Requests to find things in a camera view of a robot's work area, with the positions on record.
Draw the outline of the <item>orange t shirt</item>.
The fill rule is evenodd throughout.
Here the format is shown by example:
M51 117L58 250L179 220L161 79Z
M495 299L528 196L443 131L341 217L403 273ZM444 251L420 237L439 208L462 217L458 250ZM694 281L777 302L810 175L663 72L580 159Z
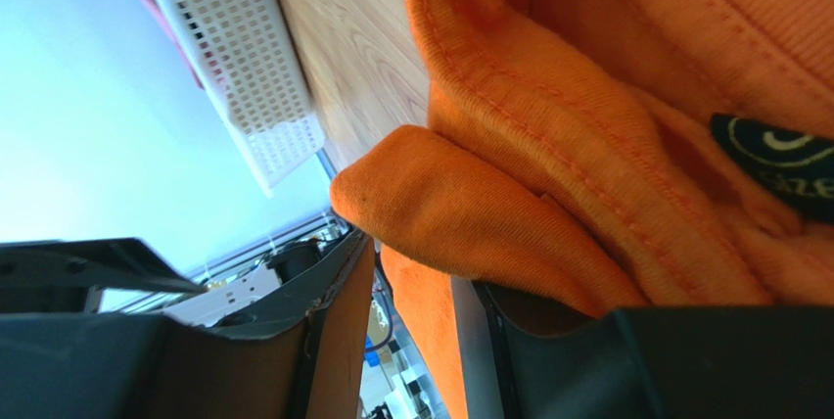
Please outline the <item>orange t shirt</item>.
M405 0L430 78L335 179L449 414L452 280L599 318L833 302L833 0Z

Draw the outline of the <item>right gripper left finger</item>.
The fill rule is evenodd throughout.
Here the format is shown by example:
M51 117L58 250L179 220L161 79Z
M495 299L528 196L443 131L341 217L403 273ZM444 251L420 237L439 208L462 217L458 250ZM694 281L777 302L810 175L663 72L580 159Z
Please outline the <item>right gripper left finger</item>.
M352 230L321 261L209 328L179 326L152 418L354 417L374 248Z

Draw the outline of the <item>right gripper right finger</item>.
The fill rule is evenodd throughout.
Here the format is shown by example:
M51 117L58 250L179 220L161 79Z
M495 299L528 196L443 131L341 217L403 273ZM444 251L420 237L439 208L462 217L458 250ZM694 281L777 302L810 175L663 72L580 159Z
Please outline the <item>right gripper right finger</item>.
M615 318L453 278L472 418L642 418L645 394Z

